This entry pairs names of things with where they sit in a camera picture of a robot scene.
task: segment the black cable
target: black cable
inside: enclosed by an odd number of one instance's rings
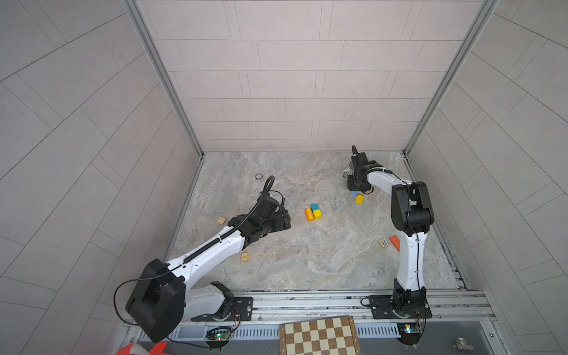
[[[210,349],[209,346],[203,346],[203,345],[197,345],[197,344],[192,344],[192,343],[186,343],[186,342],[184,342],[184,341],[173,340],[173,339],[170,338],[169,336],[166,336],[166,339],[168,339],[168,340],[171,341],[172,343],[191,345],[191,346],[194,346],[194,347],[196,347],[196,348],[202,348],[202,349]]]

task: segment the chessboard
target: chessboard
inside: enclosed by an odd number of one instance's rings
[[[281,355],[361,355],[353,317],[280,326]]]

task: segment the wooden block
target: wooden block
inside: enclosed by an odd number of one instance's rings
[[[392,236],[389,238],[389,240],[394,245],[394,247],[400,252],[400,240],[398,240],[398,237]]]

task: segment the marble floor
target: marble floor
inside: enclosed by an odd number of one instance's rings
[[[367,152],[371,160],[410,178],[399,152]],[[286,198],[292,228],[270,233],[241,254],[206,274],[196,287],[211,281],[233,290],[392,289],[399,252],[379,239],[396,233],[390,197],[375,190],[355,203],[341,172],[350,152],[207,153],[170,258],[185,254],[219,232],[217,218],[247,213],[270,175],[273,190]],[[257,173],[263,174],[256,180]],[[304,209],[318,203],[323,217],[308,222]],[[428,289],[455,289],[448,260],[431,230],[424,256]]]

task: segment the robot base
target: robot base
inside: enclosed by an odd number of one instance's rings
[[[249,321],[252,318],[252,297],[234,297],[231,304],[231,309],[236,308],[241,315],[241,321]],[[230,312],[227,318],[222,321],[233,321],[235,315]],[[191,318],[191,321],[221,321],[221,319],[216,319],[211,314],[204,314],[201,316]]]

